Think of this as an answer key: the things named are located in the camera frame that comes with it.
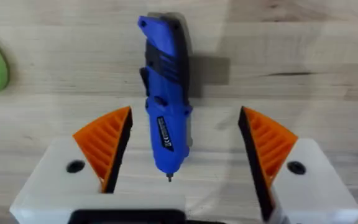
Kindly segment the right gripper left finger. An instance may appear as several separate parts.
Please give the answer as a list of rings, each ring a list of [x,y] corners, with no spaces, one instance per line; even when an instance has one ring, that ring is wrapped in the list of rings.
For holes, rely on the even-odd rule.
[[[127,106],[52,141],[10,213],[19,223],[68,223],[77,210],[112,208],[131,128],[132,110]]]

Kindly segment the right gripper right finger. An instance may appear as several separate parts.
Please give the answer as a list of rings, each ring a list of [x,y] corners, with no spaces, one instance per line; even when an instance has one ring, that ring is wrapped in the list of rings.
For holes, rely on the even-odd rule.
[[[238,126],[264,223],[358,221],[358,203],[314,139],[245,106]]]

